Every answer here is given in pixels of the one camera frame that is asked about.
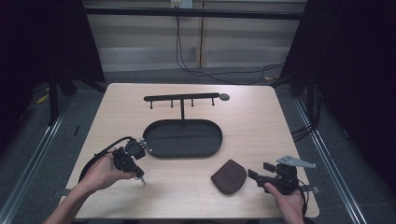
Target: brown leather pouch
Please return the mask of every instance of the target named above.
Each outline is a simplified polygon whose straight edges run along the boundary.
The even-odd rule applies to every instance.
[[[223,194],[233,194],[239,190],[247,179],[247,171],[233,160],[228,160],[211,179]]]

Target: gray floor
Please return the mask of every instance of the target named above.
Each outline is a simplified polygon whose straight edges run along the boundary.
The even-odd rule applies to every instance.
[[[106,81],[134,83],[200,83],[200,84],[233,84],[268,85],[275,80],[281,67],[261,73],[245,71],[260,68],[211,68],[206,72],[218,73],[239,71],[241,74],[215,75],[198,77],[181,69],[152,70],[136,72],[107,73]],[[47,217],[59,202],[55,193],[63,189],[73,170],[74,163],[92,125],[103,94],[77,82],[78,91],[70,99],[61,95],[61,105],[70,102],[64,111],[62,123],[49,144],[43,161],[27,186],[18,210],[12,214],[12,223],[40,223]],[[49,101],[37,105],[35,100],[42,91],[35,92],[34,100],[27,108],[21,121],[19,132],[0,158],[0,205],[15,189],[24,169],[33,157],[42,136],[48,129],[50,117]],[[276,88],[280,105],[291,131],[304,126],[304,121],[295,104],[296,99],[290,96],[289,86]],[[344,137],[343,128],[336,117],[324,105],[321,111],[318,130],[332,159],[336,163],[351,194],[356,198],[367,223],[394,223],[396,220],[396,200],[380,177],[364,161],[355,144]],[[336,185],[329,176],[323,159],[310,135],[296,143],[303,160],[317,164],[317,169],[306,169],[311,185],[320,188],[315,197],[320,208],[320,215],[314,218],[316,223],[354,223],[345,203],[340,197]],[[121,223],[121,220],[92,220],[90,223]],[[280,223],[279,220],[261,220],[261,223]]]

